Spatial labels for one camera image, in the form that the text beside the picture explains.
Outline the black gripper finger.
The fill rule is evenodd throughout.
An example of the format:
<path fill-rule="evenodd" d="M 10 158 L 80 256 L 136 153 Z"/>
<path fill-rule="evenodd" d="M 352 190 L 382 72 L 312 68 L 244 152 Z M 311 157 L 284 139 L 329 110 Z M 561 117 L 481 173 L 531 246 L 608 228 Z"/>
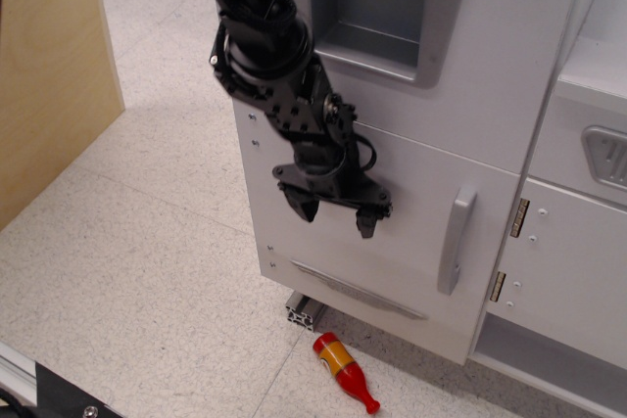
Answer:
<path fill-rule="evenodd" d="M 285 188 L 285 198 L 292 210 L 306 222 L 313 222 L 319 208 L 319 201 L 298 188 Z"/>
<path fill-rule="evenodd" d="M 360 208 L 356 213 L 356 224 L 364 239 L 372 238 L 376 223 L 379 220 L 378 212 L 371 208 Z"/>

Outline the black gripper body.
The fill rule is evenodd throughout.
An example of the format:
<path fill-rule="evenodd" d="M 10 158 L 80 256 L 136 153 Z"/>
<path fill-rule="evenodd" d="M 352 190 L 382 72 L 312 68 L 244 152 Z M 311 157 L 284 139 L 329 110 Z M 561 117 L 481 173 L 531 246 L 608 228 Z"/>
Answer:
<path fill-rule="evenodd" d="M 378 212 L 379 218 L 384 218 L 392 212 L 391 193 L 366 174 L 376 160 L 375 151 L 371 152 L 365 165 L 360 164 L 360 159 L 351 163 L 348 157 L 344 157 L 337 166 L 318 173 L 306 171 L 303 164 L 281 164 L 272 170 L 272 175 L 283 193 L 285 188 L 298 188 L 319 202 L 354 210 L 371 208 Z"/>

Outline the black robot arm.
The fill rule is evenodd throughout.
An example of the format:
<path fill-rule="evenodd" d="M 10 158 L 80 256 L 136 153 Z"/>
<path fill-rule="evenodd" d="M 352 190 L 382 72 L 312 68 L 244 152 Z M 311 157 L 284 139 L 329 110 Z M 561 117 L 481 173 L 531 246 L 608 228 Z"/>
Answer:
<path fill-rule="evenodd" d="M 361 162 L 354 106 L 335 93 L 294 0 L 216 0 L 214 75 L 234 99 L 264 113 L 290 143 L 291 164 L 272 174 L 289 206 L 307 222 L 320 203 L 354 209 L 363 238 L 390 215 L 390 192 L 367 176 L 377 159 Z"/>

